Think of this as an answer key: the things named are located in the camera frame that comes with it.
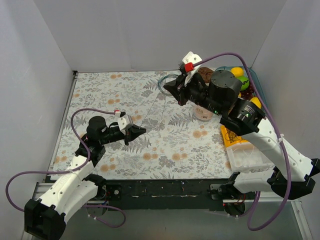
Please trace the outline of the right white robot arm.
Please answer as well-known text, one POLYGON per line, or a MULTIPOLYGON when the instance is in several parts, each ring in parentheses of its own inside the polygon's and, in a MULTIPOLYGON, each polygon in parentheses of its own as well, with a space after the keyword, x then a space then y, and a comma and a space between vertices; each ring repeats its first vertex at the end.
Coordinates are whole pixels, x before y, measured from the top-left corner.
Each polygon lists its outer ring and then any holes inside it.
POLYGON ((191 101, 220 115, 221 125, 249 141, 274 164, 271 170, 234 172, 227 183, 214 190, 215 194, 237 199, 249 192, 274 192, 295 200, 312 193, 316 184, 312 177, 320 172, 320 160, 304 156, 277 136, 266 114, 253 102, 239 97, 242 87, 239 79, 228 70, 215 71, 209 84, 199 73, 189 83, 185 83, 187 77, 181 74, 163 87, 181 106, 191 101))

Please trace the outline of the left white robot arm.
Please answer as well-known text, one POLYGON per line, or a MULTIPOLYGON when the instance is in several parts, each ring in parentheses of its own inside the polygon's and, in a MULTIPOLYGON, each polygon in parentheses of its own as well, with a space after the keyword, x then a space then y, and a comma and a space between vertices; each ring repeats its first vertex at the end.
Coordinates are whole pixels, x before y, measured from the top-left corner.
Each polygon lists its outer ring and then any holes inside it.
POLYGON ((103 177, 91 173, 105 154, 105 145, 117 141, 128 145, 145 133, 126 114, 110 125, 101 116, 92 117, 66 173, 38 199, 25 204, 24 230, 42 240, 60 239, 69 219, 87 201, 106 196, 103 177))

